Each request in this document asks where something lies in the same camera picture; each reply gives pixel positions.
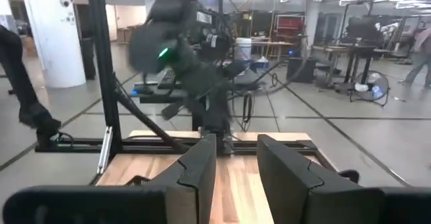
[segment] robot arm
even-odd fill
[[[58,133],[61,122],[53,119],[38,101],[22,62],[22,43],[17,34],[0,25],[0,62],[20,103],[19,120],[37,130],[39,141],[48,141]]]

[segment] white pillar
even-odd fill
[[[86,82],[71,0],[24,0],[45,86],[66,88]]]
[[[12,32],[17,32],[9,0],[0,0],[0,24]]]
[[[306,35],[307,35],[307,50],[311,49],[314,43],[314,36],[316,35],[317,20],[319,18],[319,5],[320,3],[313,0],[306,0]]]

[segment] gray floor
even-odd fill
[[[139,76],[127,68],[124,46],[113,45],[117,77],[130,90]],[[45,89],[37,59],[26,59],[40,101],[64,123],[63,131],[74,137],[102,137],[103,107],[97,81],[71,89]],[[411,66],[388,61],[375,62],[372,69],[388,75],[391,97],[385,108],[366,102],[349,103],[347,96],[333,91],[317,92],[313,85],[293,83],[289,90],[256,99],[250,131],[306,132],[339,170],[358,170],[363,186],[431,186],[431,90],[423,89],[424,73],[406,87],[396,82]],[[286,69],[277,70],[279,78]],[[19,105],[6,79],[0,79],[0,203],[11,193],[37,184],[87,184],[96,171],[97,155],[34,153],[34,131],[18,122]],[[405,102],[395,100],[392,96]],[[188,112],[165,122],[161,105],[140,104],[166,130],[191,129]],[[123,136],[145,129],[136,118],[119,107]],[[235,101],[235,113],[242,100]],[[232,123],[240,130],[238,123]]]

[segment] person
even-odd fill
[[[428,67],[428,72],[426,74],[424,87],[431,88],[431,28],[416,34],[416,42],[413,50],[412,58],[415,66],[407,77],[399,83],[412,84],[416,76],[418,76],[419,72],[426,65]]]

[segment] green led light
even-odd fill
[[[163,55],[165,55],[168,52],[169,48],[165,48],[163,49],[163,51],[161,53],[159,53],[159,58],[162,57]]]

